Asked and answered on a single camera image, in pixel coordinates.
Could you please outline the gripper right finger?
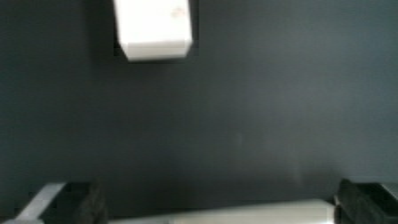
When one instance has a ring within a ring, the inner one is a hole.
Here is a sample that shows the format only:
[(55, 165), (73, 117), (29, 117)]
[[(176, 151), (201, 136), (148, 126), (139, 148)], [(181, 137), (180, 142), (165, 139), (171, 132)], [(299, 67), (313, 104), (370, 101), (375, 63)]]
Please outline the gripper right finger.
[(398, 224), (398, 183), (340, 182), (336, 224)]

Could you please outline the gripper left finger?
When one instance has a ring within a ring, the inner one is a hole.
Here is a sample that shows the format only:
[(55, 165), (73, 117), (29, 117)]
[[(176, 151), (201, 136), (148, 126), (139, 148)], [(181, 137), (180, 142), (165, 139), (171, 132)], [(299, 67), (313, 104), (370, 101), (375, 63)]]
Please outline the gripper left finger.
[(48, 183), (11, 224), (109, 224), (101, 185), (96, 182)]

